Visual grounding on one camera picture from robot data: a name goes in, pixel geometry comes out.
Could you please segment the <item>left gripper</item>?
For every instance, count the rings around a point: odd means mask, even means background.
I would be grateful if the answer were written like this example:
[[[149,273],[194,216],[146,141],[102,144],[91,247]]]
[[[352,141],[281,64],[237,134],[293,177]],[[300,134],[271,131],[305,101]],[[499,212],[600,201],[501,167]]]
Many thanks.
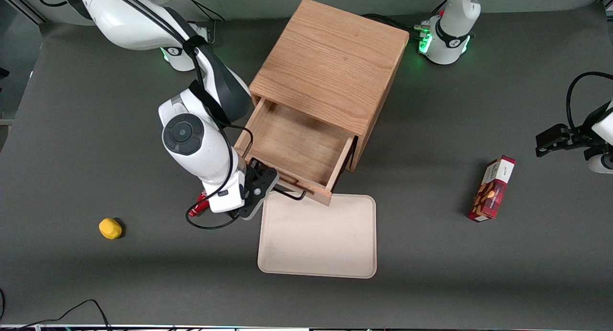
[[[535,136],[537,157],[558,150],[573,150],[583,146],[594,152],[611,152],[613,142],[612,101],[591,112],[584,123],[569,134],[565,124],[556,124]]]

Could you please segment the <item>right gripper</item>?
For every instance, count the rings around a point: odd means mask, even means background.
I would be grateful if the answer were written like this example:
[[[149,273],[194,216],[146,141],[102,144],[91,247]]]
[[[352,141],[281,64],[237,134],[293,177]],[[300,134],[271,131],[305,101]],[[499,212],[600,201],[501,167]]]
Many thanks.
[[[240,209],[245,206],[244,185],[245,185],[245,167],[239,167],[230,177],[228,182],[224,184],[219,192],[217,191],[219,184],[203,182],[203,187],[206,195],[209,197],[209,208],[213,213],[225,213]],[[260,176],[263,184],[276,184],[278,181],[278,171],[263,165],[258,159],[251,159],[248,164],[248,173],[251,176]]]

